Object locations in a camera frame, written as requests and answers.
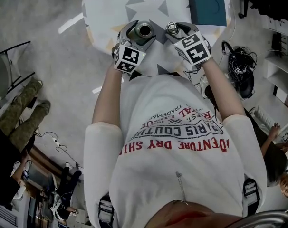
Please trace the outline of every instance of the hand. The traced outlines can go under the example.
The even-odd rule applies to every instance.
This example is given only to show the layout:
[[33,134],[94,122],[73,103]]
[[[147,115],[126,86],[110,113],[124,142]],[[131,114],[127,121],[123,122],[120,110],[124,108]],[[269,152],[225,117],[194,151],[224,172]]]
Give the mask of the hand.
[[279,131],[280,126],[278,125],[278,123],[274,123],[274,126],[272,126],[271,131],[269,132],[269,138],[271,138],[272,141],[276,139]]
[[21,162],[22,163],[26,163],[28,159],[29,159],[28,151],[27,150],[23,150],[21,152]]

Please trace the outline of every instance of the white table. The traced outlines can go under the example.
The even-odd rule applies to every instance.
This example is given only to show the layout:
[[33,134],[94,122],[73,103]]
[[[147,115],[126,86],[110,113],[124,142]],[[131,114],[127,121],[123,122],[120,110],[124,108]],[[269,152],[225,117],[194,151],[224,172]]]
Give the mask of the white table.
[[[230,0],[224,2],[229,25]],[[153,24],[157,40],[138,68],[143,75],[157,75],[157,65],[180,74],[191,70],[191,65],[178,56],[165,37],[165,27],[169,22],[191,22],[188,0],[83,0],[82,11],[92,45],[107,54],[111,54],[118,32],[129,22],[146,20]],[[198,29],[213,46],[225,27],[198,25]]]

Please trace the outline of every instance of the white t-shirt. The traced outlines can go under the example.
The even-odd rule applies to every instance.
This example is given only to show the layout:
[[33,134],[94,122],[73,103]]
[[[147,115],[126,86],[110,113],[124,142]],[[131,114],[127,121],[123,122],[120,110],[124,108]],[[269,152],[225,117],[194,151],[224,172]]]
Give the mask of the white t-shirt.
[[242,216],[244,174],[264,201],[267,173],[249,118],[221,123],[182,77],[142,76],[126,86],[121,129],[96,123],[86,130],[85,198],[94,226],[100,227],[98,204],[108,191],[122,228],[144,227],[173,200]]

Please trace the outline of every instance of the backpack strap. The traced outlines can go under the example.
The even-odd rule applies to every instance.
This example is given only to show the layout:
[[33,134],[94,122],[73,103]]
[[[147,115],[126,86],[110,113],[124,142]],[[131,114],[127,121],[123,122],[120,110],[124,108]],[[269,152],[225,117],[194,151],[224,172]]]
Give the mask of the backpack strap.
[[252,178],[245,176],[243,184],[243,216],[251,216],[256,213],[260,203],[260,195],[257,183]]
[[98,220],[101,228],[112,228],[115,209],[112,206],[109,193],[101,198],[98,205]]

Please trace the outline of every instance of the person in black shirt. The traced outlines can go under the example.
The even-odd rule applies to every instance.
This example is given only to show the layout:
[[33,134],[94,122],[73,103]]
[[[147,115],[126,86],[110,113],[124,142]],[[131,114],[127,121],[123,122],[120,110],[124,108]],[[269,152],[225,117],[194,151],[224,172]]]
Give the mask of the person in black shirt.
[[73,174],[70,181],[67,181],[67,175],[69,170],[72,169],[72,166],[69,163],[66,163],[66,167],[62,171],[60,185],[56,190],[56,193],[61,197],[61,204],[57,209],[55,218],[59,220],[61,224],[66,225],[65,220],[70,216],[70,213],[77,213],[77,209],[70,206],[71,197],[74,191],[74,188],[77,185],[79,177],[82,175],[82,168],[77,167],[77,171]]
[[41,88],[41,81],[31,79],[0,117],[0,205],[10,204],[19,190],[19,182],[15,180],[14,175],[10,178],[13,165],[21,162],[21,153],[34,131],[49,113],[50,102],[43,102],[34,109],[28,120],[15,129],[22,112]]

